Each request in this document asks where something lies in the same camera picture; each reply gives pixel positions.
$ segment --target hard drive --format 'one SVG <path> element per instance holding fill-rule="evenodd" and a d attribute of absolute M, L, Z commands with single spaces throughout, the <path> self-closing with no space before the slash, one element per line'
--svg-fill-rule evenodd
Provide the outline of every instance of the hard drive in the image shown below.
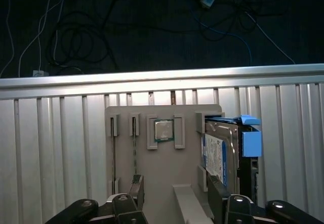
<path fill-rule="evenodd" d="M 218 176 L 230 193 L 238 194 L 238 126 L 207 121 L 204 138 L 207 172 Z"/>
<path fill-rule="evenodd" d="M 228 192 L 248 196 L 257 203 L 261 132 L 248 121 L 248 117 L 228 122 L 217 117 L 206 119 L 203 164 L 208 174 L 218 176 Z"/>

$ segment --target black cable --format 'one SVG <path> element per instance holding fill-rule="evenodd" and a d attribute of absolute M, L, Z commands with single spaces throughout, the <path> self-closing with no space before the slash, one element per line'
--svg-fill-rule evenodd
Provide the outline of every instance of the black cable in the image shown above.
<path fill-rule="evenodd" d="M 204 14 L 206 14 L 206 12 L 202 12 L 201 16 L 199 17 L 199 32 L 201 34 L 201 36 L 207 40 L 207 41 L 212 41 L 212 42 L 216 42 L 216 41 L 220 41 L 223 38 L 225 38 L 232 30 L 235 22 L 236 22 L 236 18 L 238 16 L 238 9 L 236 9 L 233 13 L 229 14 L 227 17 L 225 17 L 224 19 L 216 22 L 215 24 L 213 24 L 212 26 L 209 26 L 208 28 L 205 28 L 202 26 L 202 24 L 205 24 L 205 22 L 202 21 Z M 213 28 L 215 26 L 218 26 L 220 24 L 222 24 L 223 22 L 232 19 L 230 25 L 228 26 L 227 30 L 225 31 L 224 34 L 222 34 L 219 38 L 209 38 L 205 35 L 205 32 L 209 29 L 209 28 Z"/>
<path fill-rule="evenodd" d="M 199 32 L 198 29 L 195 29 L 195 30 L 194 29 L 192 29 L 192 30 L 173 30 L 173 29 L 155 27 L 152 25 L 145 25 L 145 24 L 138 24 L 138 23 L 121 23 L 121 22 L 114 22 L 114 21 L 108 21 L 107 23 L 116 25 L 116 26 L 137 27 L 137 28 L 159 30 L 159 31 L 163 31 L 163 32 L 177 33 L 177 34 L 188 34 L 188 33 L 193 33 L 193 32 Z"/>
<path fill-rule="evenodd" d="M 60 34 L 60 40 L 57 46 L 64 55 L 64 58 L 61 60 L 54 58 L 53 54 L 56 31 Z M 94 59 L 93 57 L 96 56 L 94 53 L 95 39 L 103 43 L 105 54 Z M 46 47 L 46 57 L 52 65 L 61 67 L 59 72 L 67 68 L 74 68 L 83 73 L 79 65 L 71 65 L 71 63 L 83 62 L 86 64 L 97 64 L 107 57 L 110 57 L 115 70 L 119 69 L 106 35 L 100 25 L 90 15 L 80 11 L 74 11 L 62 16 L 60 22 L 56 24 Z"/>
<path fill-rule="evenodd" d="M 107 21 L 109 19 L 109 16 L 111 14 L 111 11 L 112 11 L 113 7 L 115 6 L 115 3 L 116 2 L 117 2 L 117 0 L 112 0 L 111 1 L 110 5 L 109 5 L 109 8 L 108 8 L 108 11 L 106 13 L 106 16 L 105 16 L 105 18 L 104 18 L 104 20 L 102 22 L 101 29 L 103 29 L 106 26 L 106 23 L 107 23 Z"/>

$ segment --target gray mounting board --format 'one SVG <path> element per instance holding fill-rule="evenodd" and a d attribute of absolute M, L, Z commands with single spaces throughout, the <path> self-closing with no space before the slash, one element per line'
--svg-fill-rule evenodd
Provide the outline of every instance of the gray mounting board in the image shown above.
<path fill-rule="evenodd" d="M 110 131 L 110 117 L 118 115 L 115 154 L 120 193 L 129 190 L 134 174 L 133 137 L 130 136 L 129 122 L 130 117 L 134 115 L 138 118 L 137 172 L 145 177 L 143 211 L 149 223 L 183 223 L 173 185 L 190 184 L 200 203 L 207 202 L 206 193 L 198 187 L 197 166 L 201 161 L 201 134 L 196 131 L 196 112 L 223 115 L 219 105 L 129 106 L 106 109 L 107 131 Z M 150 150 L 149 147 L 152 146 L 148 144 L 151 143 L 151 139 L 148 138 L 147 129 L 152 133 L 151 126 L 154 127 L 154 120 L 176 118 L 180 119 L 181 127 L 175 129 L 175 141 L 155 142 L 157 148 Z M 184 130 L 183 134 L 176 132 L 181 129 Z M 185 137 L 184 146 L 177 147 L 175 144 L 177 136 L 181 137 L 181 142 L 182 137 Z M 109 155 L 111 155 L 111 141 L 111 137 L 108 136 Z M 108 176 L 111 176 L 110 171 L 111 169 L 108 169 Z"/>

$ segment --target metal panel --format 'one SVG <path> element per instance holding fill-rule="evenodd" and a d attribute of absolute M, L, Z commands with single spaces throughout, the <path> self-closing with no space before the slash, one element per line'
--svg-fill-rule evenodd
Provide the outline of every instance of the metal panel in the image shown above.
<path fill-rule="evenodd" d="M 237 89 L 220 88 L 218 89 L 219 105 L 221 105 L 226 117 L 235 117 L 239 115 L 239 101 Z"/>
<path fill-rule="evenodd" d="M 264 153 L 264 173 L 266 182 L 266 199 L 285 200 L 286 186 L 283 185 L 282 158 L 278 119 L 278 106 L 275 86 L 260 87 L 262 140 Z"/>
<path fill-rule="evenodd" d="M 0 223 L 19 223 L 14 101 L 0 101 Z"/>
<path fill-rule="evenodd" d="M 1 79 L 0 223 L 42 223 L 85 197 L 102 203 L 104 109 L 169 105 L 171 91 L 178 105 L 261 117 L 260 205 L 285 199 L 324 221 L 323 82 L 323 64 Z"/>
<path fill-rule="evenodd" d="M 324 220 L 323 131 L 319 87 L 300 85 L 303 144 L 305 150 L 306 186 L 309 213 Z"/>
<path fill-rule="evenodd" d="M 279 87 L 282 119 L 283 163 L 286 177 L 287 200 L 300 209 L 306 210 L 306 179 L 302 138 L 299 132 L 296 86 Z"/>
<path fill-rule="evenodd" d="M 82 97 L 61 99 L 65 205 L 87 198 Z"/>
<path fill-rule="evenodd" d="M 36 99 L 19 100 L 19 143 L 23 223 L 43 223 Z"/>
<path fill-rule="evenodd" d="M 104 97 L 87 96 L 85 99 L 88 197 L 104 204 L 108 198 Z"/>

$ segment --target gray plastic slot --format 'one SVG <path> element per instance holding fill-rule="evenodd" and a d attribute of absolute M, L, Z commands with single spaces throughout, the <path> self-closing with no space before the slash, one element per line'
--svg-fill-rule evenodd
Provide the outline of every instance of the gray plastic slot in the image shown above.
<path fill-rule="evenodd" d="M 147 149 L 157 150 L 157 142 L 154 140 L 154 120 L 157 119 L 155 114 L 146 116 L 146 132 L 147 132 Z"/>
<path fill-rule="evenodd" d="M 174 148 L 185 148 L 185 118 L 183 114 L 174 115 Z"/>

